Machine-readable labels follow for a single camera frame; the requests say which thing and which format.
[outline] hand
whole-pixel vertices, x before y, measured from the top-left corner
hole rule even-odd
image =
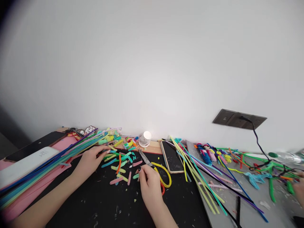
[[[304,172],[296,173],[299,177],[304,177]],[[294,191],[298,198],[298,201],[302,208],[304,209],[304,178],[300,179],[299,183],[294,184]]]
[[[96,155],[105,149],[111,150],[110,147],[107,146],[96,146],[83,153],[81,160],[72,173],[76,180],[82,181],[83,183],[86,179],[89,178],[89,176],[91,176],[92,173],[94,173],[108,151],[100,154],[98,158],[96,158]]]
[[[143,165],[139,171],[139,180],[143,201],[150,214],[152,214],[164,204],[159,173],[150,166]]]

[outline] scissors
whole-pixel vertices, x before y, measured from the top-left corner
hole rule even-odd
[[[155,166],[158,166],[160,168],[162,168],[163,170],[166,171],[166,173],[168,174],[168,177],[169,177],[169,184],[165,184],[165,182],[162,180],[161,176],[160,176],[160,180],[161,180],[161,188],[162,188],[162,192],[161,192],[161,195],[164,195],[165,194],[165,187],[166,188],[169,188],[172,184],[172,180],[171,180],[171,176],[170,176],[170,173],[168,172],[168,170],[163,167],[162,165],[160,164],[157,164],[155,162],[150,162],[147,157],[144,155],[143,151],[141,149],[138,149],[138,152],[140,153],[140,155],[142,156],[142,159],[143,161],[150,167],[152,167],[156,172],[158,172],[157,168]]]

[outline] scissor blade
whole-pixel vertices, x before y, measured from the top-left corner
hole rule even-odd
[[[141,149],[138,150],[141,157],[143,158],[143,161],[148,165],[148,166],[152,166],[151,162],[147,159],[147,157],[144,155],[144,153],[142,152]]]

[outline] phone screen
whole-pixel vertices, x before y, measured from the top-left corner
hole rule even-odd
[[[184,167],[181,162],[181,159],[176,152],[176,148],[171,144],[167,143],[166,141],[161,141],[162,149],[164,156],[166,157],[166,166],[170,170],[170,172],[184,172]]]

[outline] white power bank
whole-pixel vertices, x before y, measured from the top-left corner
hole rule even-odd
[[[26,174],[30,173],[58,153],[59,150],[51,147],[45,147],[1,170],[0,189],[5,188],[6,186],[24,177]]]

